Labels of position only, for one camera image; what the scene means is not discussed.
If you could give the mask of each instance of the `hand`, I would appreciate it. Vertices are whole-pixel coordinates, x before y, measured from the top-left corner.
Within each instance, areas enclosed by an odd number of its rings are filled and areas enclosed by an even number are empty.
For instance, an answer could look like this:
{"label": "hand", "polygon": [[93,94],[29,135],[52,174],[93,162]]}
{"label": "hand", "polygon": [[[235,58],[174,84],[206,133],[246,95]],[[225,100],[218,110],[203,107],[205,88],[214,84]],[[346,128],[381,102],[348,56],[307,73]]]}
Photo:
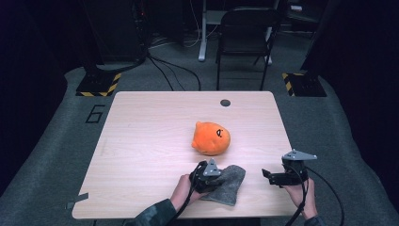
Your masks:
{"label": "hand", "polygon": [[[179,183],[176,185],[172,197],[170,197],[170,201],[172,202],[173,206],[176,209],[176,212],[179,212],[179,210],[182,208],[185,199],[188,196],[188,192],[190,191],[190,186],[191,186],[191,182],[189,179],[188,174],[186,175],[182,175],[180,177]],[[206,195],[207,193],[202,193],[199,194],[197,191],[194,191],[193,194],[190,197],[190,203],[198,200],[199,198],[201,198],[202,196]]]}
{"label": "hand", "polygon": [[[306,203],[303,207],[302,216],[304,219],[313,218],[317,215],[316,210],[316,201],[314,199],[314,181],[309,178],[304,182],[305,189],[309,184],[308,194],[306,195]],[[284,186],[285,190],[287,190],[288,194],[290,194],[291,200],[298,207],[303,200],[303,190],[302,185],[298,186]]]}

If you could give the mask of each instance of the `plush toy eye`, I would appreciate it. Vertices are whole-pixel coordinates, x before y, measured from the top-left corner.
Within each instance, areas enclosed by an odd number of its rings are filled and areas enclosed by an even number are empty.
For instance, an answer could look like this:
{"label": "plush toy eye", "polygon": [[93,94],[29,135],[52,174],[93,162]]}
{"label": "plush toy eye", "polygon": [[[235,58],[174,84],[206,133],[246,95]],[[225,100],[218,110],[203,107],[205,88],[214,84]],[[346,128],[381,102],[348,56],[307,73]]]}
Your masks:
{"label": "plush toy eye", "polygon": [[216,134],[217,134],[218,137],[222,137],[222,131],[223,131],[223,130],[221,130],[221,129],[218,129],[218,130],[216,131]]}

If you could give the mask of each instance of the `orange plush toy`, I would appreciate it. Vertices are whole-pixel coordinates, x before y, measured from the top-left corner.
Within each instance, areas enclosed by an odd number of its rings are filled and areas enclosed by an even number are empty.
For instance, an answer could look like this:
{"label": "orange plush toy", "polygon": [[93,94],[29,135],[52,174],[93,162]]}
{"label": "orange plush toy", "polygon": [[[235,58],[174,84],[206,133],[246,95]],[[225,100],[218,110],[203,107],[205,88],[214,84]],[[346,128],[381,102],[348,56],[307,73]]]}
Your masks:
{"label": "orange plush toy", "polygon": [[230,145],[230,133],[223,126],[213,122],[196,123],[191,146],[200,153],[217,155],[226,152]]}

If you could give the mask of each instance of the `yellow and black hazard tape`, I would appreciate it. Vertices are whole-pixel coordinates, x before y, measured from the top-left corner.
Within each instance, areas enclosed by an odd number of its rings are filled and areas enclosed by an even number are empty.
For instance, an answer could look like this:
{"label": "yellow and black hazard tape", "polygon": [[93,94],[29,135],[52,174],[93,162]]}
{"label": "yellow and black hazard tape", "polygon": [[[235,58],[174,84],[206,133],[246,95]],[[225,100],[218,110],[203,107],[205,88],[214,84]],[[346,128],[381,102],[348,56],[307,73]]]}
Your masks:
{"label": "yellow and black hazard tape", "polygon": [[114,93],[114,90],[117,88],[117,84],[120,81],[121,73],[115,75],[114,80],[112,81],[112,85],[109,87],[107,92],[76,92],[76,96],[110,96]]}
{"label": "yellow and black hazard tape", "polygon": [[284,79],[285,87],[287,88],[288,94],[290,96],[295,96],[295,93],[293,90],[293,85],[290,82],[289,75],[302,76],[303,73],[283,73],[282,74],[282,78]]}

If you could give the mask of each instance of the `wooden table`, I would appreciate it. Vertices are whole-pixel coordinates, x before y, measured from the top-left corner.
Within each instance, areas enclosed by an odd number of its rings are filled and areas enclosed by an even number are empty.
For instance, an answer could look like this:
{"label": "wooden table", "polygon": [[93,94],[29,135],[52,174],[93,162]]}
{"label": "wooden table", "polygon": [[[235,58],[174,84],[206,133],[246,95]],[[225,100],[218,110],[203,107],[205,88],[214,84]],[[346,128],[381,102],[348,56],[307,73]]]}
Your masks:
{"label": "wooden table", "polygon": [[[221,100],[230,106],[222,106]],[[119,92],[110,108],[79,194],[74,218],[134,218],[169,198],[181,175],[209,156],[191,147],[196,121],[221,124],[229,149],[214,159],[220,169],[247,171],[237,204],[198,201],[180,218],[253,218],[292,215],[285,189],[271,186],[262,169],[283,172],[290,142],[268,91]]]}

